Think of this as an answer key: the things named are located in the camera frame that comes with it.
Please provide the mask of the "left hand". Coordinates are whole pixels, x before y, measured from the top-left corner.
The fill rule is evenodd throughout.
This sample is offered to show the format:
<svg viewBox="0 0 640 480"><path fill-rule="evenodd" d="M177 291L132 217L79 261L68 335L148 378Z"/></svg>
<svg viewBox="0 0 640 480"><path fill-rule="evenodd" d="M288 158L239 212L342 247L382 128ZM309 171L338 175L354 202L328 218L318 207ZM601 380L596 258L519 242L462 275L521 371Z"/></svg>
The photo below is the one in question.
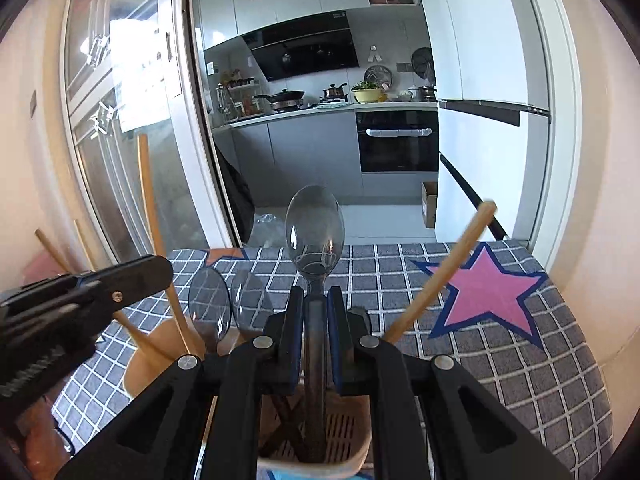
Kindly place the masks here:
<svg viewBox="0 0 640 480"><path fill-rule="evenodd" d="M25 437L21 445L23 462L34 479L54 479L70 460L54 423L46 398L32 404L18 419L17 428Z"/></svg>

